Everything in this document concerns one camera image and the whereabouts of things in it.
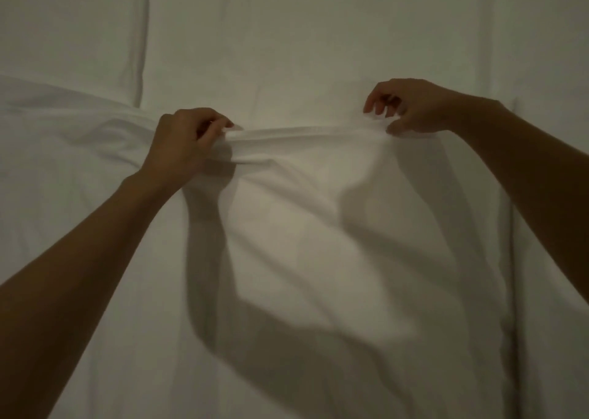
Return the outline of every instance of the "forearm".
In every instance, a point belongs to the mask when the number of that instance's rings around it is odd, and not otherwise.
[[[589,156],[486,101],[453,131],[503,185],[534,234],[589,301]]]
[[[101,207],[0,287],[4,412],[49,414],[166,199],[166,192],[144,179],[126,179]]]

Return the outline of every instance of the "bare skin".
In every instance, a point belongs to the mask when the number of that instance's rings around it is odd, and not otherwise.
[[[164,115],[141,170],[0,286],[2,417],[49,415],[150,222],[225,126],[212,109]]]
[[[451,131],[480,156],[529,227],[589,301],[589,156],[505,109],[417,79],[377,84],[364,112],[400,115],[387,132]]]

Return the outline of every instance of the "hand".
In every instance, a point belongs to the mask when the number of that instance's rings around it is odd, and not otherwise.
[[[364,112],[375,109],[385,117],[401,116],[387,127],[387,133],[406,131],[431,133],[452,130],[469,117],[469,111],[485,99],[466,95],[417,79],[392,79],[378,83],[364,104]]]
[[[202,170],[212,146],[233,127],[224,115],[210,108],[180,109],[164,114],[151,148],[138,174],[151,182],[178,191]]]

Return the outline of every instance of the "person's left hand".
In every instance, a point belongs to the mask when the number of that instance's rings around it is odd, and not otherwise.
[[[210,108],[164,114],[139,173],[172,192],[178,191],[202,170],[225,127],[231,128],[233,123]]]

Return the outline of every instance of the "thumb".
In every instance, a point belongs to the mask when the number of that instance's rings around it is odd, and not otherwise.
[[[395,120],[393,123],[388,125],[387,127],[387,134],[391,134],[394,136],[398,136],[404,134],[405,132],[409,131],[410,126],[409,117],[405,116],[398,120]]]
[[[206,150],[211,149],[215,141],[223,135],[223,128],[228,124],[229,119],[225,117],[215,120],[207,128],[207,131],[202,134],[202,137],[197,140],[197,143]]]

